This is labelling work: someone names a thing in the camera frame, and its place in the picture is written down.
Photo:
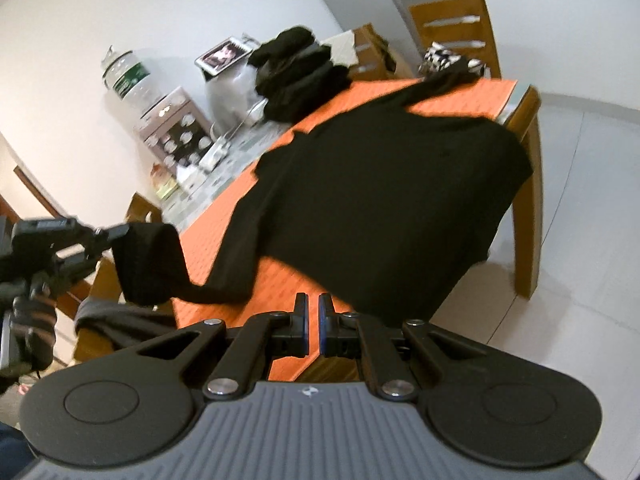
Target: dark blue pants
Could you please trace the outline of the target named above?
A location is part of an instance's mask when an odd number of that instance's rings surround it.
[[[22,432],[0,422],[0,480],[11,480],[34,459]]]

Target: dining table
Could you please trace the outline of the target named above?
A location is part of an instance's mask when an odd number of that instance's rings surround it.
[[[236,203],[256,183],[253,170],[263,152],[291,142],[293,131],[309,133],[317,124],[337,113],[417,81],[354,82],[349,89],[290,128],[265,123],[240,132],[235,141],[238,145],[229,151],[226,170],[217,170],[217,176],[210,176],[205,199],[197,201],[191,197],[187,200],[178,196],[163,207],[164,221],[176,224],[180,230],[180,242],[191,280],[204,283],[209,275]],[[513,132],[526,150],[532,175],[513,200],[514,289],[524,298],[530,298],[536,289],[542,246],[540,104],[538,91],[526,82],[481,78],[409,108],[412,113],[425,116],[490,118]],[[221,319],[228,327],[242,326],[255,314],[293,310],[298,292],[309,296],[309,355],[306,358],[278,359],[270,373],[270,380],[294,381],[305,376],[306,370],[322,360],[318,342],[318,295],[326,291],[292,267],[264,256],[258,263],[252,298],[246,304],[193,304],[174,300],[174,311],[179,327],[206,319]],[[338,312],[352,310],[339,298],[334,298],[334,304]]]

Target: gray patterned tablecloth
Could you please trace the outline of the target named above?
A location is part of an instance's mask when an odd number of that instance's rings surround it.
[[[207,177],[206,182],[189,196],[175,191],[162,202],[162,219],[183,232],[240,174],[288,129],[286,124],[261,123],[242,127],[230,141],[228,155]]]

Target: stack of folded black clothes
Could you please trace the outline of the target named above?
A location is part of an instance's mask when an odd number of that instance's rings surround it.
[[[268,99],[265,118],[297,123],[349,87],[349,69],[334,65],[331,47],[305,27],[293,27],[249,57],[258,69],[255,89]]]

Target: black and white patterned fabric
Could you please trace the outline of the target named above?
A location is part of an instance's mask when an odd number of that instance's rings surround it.
[[[456,54],[452,50],[445,48],[443,45],[435,41],[427,49],[424,59],[418,69],[421,75],[428,75],[433,72],[439,72],[454,64],[462,58],[460,54]],[[480,77],[490,78],[490,70],[484,62],[479,59],[469,59],[469,72],[477,74]]]

